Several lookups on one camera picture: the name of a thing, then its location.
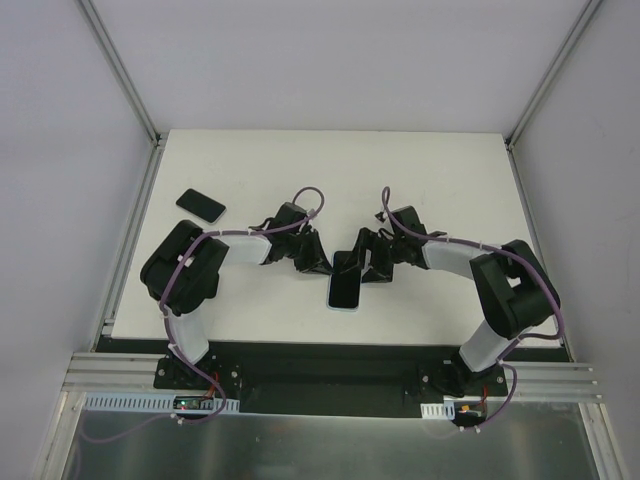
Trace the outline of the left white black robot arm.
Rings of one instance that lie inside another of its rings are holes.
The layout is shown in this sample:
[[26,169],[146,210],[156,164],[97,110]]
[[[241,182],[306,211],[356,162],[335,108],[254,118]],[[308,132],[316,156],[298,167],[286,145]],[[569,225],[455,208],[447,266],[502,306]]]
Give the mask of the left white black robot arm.
[[140,280],[157,301],[170,352],[179,358],[176,375],[188,388],[204,387],[211,365],[204,321],[196,310],[216,297],[220,270],[232,265],[269,265],[291,259],[301,273],[329,275],[319,232],[311,225],[314,210],[286,202],[275,216],[245,230],[204,231],[182,220],[149,257]]

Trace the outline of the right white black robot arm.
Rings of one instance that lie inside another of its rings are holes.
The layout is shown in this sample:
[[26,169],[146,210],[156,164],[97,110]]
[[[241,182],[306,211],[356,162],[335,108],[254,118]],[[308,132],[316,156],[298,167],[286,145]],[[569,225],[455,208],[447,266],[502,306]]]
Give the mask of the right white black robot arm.
[[429,232],[412,206],[389,213],[391,228],[363,227],[350,251],[334,255],[334,275],[352,285],[389,283],[394,267],[408,264],[471,280],[483,320],[451,359],[450,382],[461,394],[473,394],[531,329],[560,312],[560,299],[528,243],[513,240],[494,246]]

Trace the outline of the gold framed black smartphone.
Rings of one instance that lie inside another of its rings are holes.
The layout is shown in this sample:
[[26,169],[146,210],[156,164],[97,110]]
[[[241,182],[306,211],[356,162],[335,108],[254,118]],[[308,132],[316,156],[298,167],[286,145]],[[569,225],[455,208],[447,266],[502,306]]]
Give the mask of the gold framed black smartphone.
[[355,311],[359,307],[362,270],[350,256],[349,251],[336,251],[333,255],[327,300],[331,309]]

